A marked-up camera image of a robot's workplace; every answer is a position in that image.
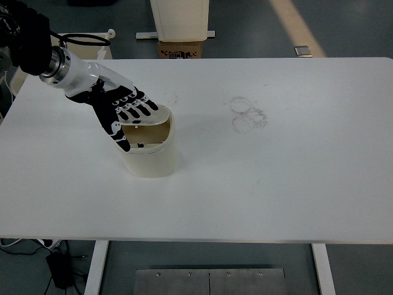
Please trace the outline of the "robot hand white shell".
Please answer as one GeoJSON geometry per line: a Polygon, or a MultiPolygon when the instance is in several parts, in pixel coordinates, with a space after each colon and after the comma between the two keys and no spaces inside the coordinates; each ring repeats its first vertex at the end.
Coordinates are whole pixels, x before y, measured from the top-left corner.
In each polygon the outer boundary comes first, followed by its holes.
{"type": "Polygon", "coordinates": [[[63,62],[57,72],[58,88],[76,103],[92,106],[102,128],[124,152],[130,152],[122,125],[149,118],[166,122],[168,114],[134,83],[117,72],[94,62],[85,62],[66,49],[53,47],[63,62]]]}

